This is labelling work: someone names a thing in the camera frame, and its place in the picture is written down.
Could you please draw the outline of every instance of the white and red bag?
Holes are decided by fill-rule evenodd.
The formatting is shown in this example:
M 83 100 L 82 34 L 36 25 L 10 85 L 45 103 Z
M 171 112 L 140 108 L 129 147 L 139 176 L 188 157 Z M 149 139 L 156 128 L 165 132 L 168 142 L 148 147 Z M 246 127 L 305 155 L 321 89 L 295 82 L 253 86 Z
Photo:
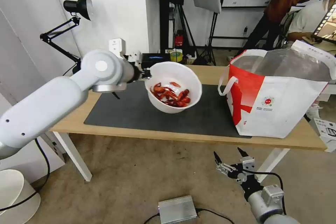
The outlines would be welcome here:
M 284 138 L 336 79 L 336 59 L 296 41 L 290 49 L 246 50 L 234 58 L 222 92 L 225 77 L 224 73 L 219 80 L 218 92 L 227 95 L 238 133 Z

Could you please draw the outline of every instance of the white bowl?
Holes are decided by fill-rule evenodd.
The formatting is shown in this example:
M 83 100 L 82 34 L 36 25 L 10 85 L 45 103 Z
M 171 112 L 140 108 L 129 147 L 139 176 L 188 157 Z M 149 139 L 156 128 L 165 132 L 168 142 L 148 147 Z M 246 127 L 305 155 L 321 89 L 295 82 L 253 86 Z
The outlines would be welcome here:
M 12 169 L 0 171 L 0 209 L 21 202 L 34 192 L 21 172 Z M 0 223 L 26 223 L 36 213 L 40 203 L 41 197 L 36 194 L 25 203 L 0 212 Z
M 162 112 L 175 114 L 182 112 L 183 110 L 194 106 L 201 98 L 202 84 L 197 75 L 188 67 L 176 62 L 162 62 L 153 65 L 150 68 L 152 77 L 145 81 L 145 86 L 148 92 L 150 102 L 158 110 Z M 161 82 L 162 86 L 170 87 L 178 95 L 180 91 L 189 89 L 190 103 L 186 107 L 171 107 L 161 101 L 159 101 L 152 93 L 150 88 L 155 84 Z M 177 88 L 170 84 L 170 82 L 176 82 L 181 85 Z

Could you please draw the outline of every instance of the black desk mat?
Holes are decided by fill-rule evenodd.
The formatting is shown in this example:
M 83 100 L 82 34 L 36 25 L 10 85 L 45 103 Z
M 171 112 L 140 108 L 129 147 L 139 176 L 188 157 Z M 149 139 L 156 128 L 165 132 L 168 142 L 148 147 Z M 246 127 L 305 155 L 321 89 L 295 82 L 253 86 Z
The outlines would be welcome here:
M 117 94 L 120 100 L 111 93 L 102 94 L 84 124 L 251 138 L 238 134 L 226 97 L 218 94 L 215 85 L 203 85 L 200 101 L 177 114 L 166 114 L 156 109 L 149 101 L 143 82 L 128 84 L 125 91 Z

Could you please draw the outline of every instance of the lamp arm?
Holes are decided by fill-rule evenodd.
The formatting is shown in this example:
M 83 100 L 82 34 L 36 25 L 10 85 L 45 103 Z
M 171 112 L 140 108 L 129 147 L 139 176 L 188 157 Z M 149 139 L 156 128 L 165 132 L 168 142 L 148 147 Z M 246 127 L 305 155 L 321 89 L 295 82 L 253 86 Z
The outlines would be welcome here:
M 50 46 L 52 46 L 53 48 L 55 48 L 57 51 L 61 52 L 62 54 L 64 54 L 65 56 L 67 56 L 69 59 L 71 59 L 72 61 L 74 61 L 78 66 L 81 65 L 81 59 L 73 54 L 71 54 L 70 52 L 64 50 L 63 48 L 61 48 L 60 46 L 56 45 L 52 39 L 58 37 L 59 35 L 71 30 L 72 28 L 76 27 L 79 25 L 79 21 L 80 21 L 80 17 L 74 16 L 72 18 L 70 18 L 68 21 L 64 22 L 63 24 L 55 27 L 54 29 L 46 32 L 46 33 L 42 33 L 40 35 L 40 39 L 49 44 Z M 70 22 L 74 22 L 74 25 L 68 27 L 67 29 L 63 30 L 63 31 L 59 31 L 59 32 L 54 32 L 57 29 L 63 27 L 64 25 L 69 24 Z

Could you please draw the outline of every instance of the crayfish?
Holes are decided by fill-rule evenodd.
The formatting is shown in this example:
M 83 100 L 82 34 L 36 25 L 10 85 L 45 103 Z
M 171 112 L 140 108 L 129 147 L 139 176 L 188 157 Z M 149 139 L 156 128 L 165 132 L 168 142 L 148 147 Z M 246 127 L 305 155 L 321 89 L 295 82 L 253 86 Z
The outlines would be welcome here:
M 176 82 L 170 82 L 170 84 L 175 87 L 181 87 Z M 186 107 L 188 106 L 188 103 L 190 103 L 190 98 L 188 97 L 188 89 L 181 91 L 180 94 L 177 96 L 171 88 L 162 87 L 161 82 L 159 82 L 153 87 L 153 90 L 152 87 L 150 87 L 150 91 L 158 100 L 172 107 Z

